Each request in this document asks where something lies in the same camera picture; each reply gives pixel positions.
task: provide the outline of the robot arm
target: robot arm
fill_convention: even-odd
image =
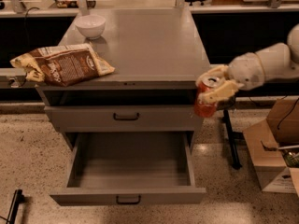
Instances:
[[[277,43],[255,53],[234,58],[228,65],[210,69],[196,80],[212,78],[217,85],[200,93],[198,100],[205,104],[224,101],[239,90],[249,91],[273,79],[299,77],[299,24],[288,35],[288,45]]]

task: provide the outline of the terrazzo floor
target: terrazzo floor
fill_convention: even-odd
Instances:
[[[237,102],[230,110],[234,131],[266,117],[273,101]],[[61,207],[50,196],[66,181],[71,151],[55,132],[41,103],[0,104],[0,216],[6,217],[15,189],[22,189],[16,223],[133,224],[299,223],[296,194],[261,192],[247,146],[237,146],[242,168],[231,165],[222,112],[205,119],[192,152],[197,187],[205,187],[200,204]]]

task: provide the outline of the cardboard box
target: cardboard box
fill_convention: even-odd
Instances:
[[[297,193],[299,196],[299,168],[287,167],[277,150],[281,142],[299,142],[299,102],[277,100],[267,118],[250,126],[243,134],[262,191]]]

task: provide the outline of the closed drawer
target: closed drawer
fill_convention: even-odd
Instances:
[[[47,106],[45,111],[61,133],[194,131],[202,124],[192,105]]]
[[[184,132],[81,133],[60,205],[200,203]]]

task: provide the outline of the soda can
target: soda can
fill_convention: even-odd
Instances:
[[[194,104],[194,113],[203,118],[209,118],[214,115],[217,110],[217,103],[207,104],[199,99],[202,92],[210,91],[219,85],[220,79],[218,77],[203,77],[198,84],[197,93]]]

